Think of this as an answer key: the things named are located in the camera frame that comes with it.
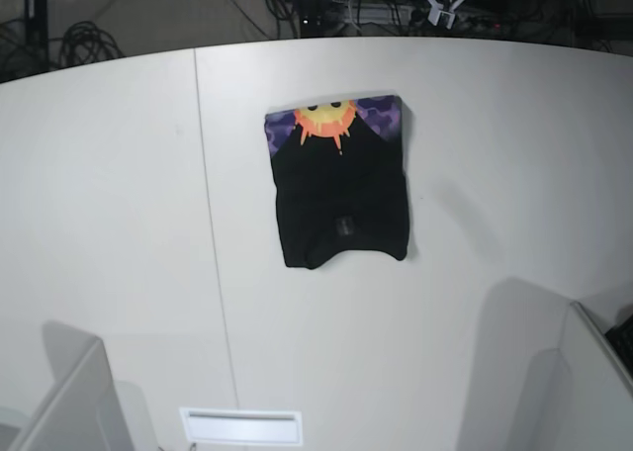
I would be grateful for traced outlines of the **black T-shirt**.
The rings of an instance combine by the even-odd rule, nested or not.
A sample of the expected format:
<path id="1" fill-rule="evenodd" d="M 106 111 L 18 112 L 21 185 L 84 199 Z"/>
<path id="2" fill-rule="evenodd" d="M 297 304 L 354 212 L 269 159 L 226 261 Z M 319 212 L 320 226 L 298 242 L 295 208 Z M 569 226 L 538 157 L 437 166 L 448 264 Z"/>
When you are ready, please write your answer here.
<path id="1" fill-rule="evenodd" d="M 283 258 L 317 269 L 345 251 L 402 261 L 410 235 L 402 100 L 383 95 L 264 118 Z"/>

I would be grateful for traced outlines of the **white slotted panel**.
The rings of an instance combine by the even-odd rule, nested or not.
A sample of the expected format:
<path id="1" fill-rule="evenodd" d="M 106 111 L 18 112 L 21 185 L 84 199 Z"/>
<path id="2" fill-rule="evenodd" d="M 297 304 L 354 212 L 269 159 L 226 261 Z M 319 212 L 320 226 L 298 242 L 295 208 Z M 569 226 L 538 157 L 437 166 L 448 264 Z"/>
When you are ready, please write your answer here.
<path id="1" fill-rule="evenodd" d="M 187 439 L 192 443 L 236 446 L 302 446 L 299 411 L 262 411 L 181 407 Z"/>

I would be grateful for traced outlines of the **grey partition left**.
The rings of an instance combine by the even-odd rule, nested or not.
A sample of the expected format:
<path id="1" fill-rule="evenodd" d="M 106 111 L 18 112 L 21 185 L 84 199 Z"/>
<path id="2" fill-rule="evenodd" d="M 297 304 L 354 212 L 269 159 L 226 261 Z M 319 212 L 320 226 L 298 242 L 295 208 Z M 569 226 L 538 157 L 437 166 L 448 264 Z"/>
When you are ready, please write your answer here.
<path id="1" fill-rule="evenodd" d="M 98 335 L 57 321 L 1 329 L 4 450 L 156 450 L 144 395 L 116 379 Z"/>

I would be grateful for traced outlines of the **grey partition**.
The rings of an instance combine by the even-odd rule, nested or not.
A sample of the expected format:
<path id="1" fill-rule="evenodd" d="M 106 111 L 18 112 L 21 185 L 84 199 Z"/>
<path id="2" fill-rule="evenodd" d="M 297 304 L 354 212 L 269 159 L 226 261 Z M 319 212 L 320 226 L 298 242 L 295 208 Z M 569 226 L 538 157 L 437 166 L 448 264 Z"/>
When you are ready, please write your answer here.
<path id="1" fill-rule="evenodd" d="M 57 321 L 1 329 L 4 450 L 156 450 L 144 395 L 116 379 L 98 335 Z"/>
<path id="2" fill-rule="evenodd" d="M 528 448 L 632 449 L 632 378 L 579 303 L 566 314 Z"/>

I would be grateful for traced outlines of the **grey partition right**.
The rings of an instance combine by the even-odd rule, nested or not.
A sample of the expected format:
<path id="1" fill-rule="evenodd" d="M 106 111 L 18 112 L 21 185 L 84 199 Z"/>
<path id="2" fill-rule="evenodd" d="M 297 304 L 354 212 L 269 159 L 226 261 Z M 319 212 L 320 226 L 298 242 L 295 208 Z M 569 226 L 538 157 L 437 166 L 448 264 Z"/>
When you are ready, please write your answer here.
<path id="1" fill-rule="evenodd" d="M 632 378 L 579 303 L 566 314 L 528 448 L 632 449 Z"/>

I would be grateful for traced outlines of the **black keyboard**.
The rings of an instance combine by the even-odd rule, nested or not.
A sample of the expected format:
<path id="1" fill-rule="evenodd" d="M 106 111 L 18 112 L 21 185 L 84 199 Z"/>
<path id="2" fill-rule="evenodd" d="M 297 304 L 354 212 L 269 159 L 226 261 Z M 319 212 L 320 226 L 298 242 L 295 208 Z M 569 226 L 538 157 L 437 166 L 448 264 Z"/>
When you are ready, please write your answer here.
<path id="1" fill-rule="evenodd" d="M 605 335 L 607 341 L 628 371 L 633 374 L 633 316 L 610 329 Z"/>

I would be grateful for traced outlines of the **black stand post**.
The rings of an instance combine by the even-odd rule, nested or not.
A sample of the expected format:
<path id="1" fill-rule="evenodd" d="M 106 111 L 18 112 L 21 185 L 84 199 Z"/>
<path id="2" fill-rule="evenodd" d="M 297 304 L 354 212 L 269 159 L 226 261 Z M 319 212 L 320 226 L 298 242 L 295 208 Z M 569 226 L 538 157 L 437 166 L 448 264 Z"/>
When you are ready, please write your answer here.
<path id="1" fill-rule="evenodd" d="M 24 0 L 25 40 L 38 71 L 49 70 L 48 0 Z"/>

